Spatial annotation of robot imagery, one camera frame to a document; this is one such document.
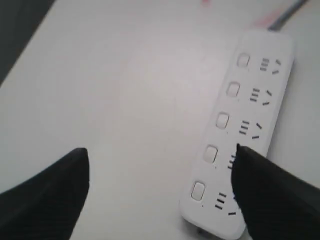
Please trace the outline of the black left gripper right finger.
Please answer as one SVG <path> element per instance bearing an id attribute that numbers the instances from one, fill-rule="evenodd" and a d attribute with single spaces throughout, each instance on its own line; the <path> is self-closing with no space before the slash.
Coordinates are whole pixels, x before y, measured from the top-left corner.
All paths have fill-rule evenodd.
<path id="1" fill-rule="evenodd" d="M 318 240 L 320 190 L 237 144 L 231 186 L 253 240 Z"/>

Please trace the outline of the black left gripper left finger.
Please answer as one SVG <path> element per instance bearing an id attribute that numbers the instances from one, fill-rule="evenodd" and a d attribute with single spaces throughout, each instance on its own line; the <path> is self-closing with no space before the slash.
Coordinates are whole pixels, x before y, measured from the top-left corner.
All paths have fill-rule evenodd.
<path id="1" fill-rule="evenodd" d="M 78 147 L 0 194 L 2 240 L 68 240 L 90 188 L 86 148 Z"/>

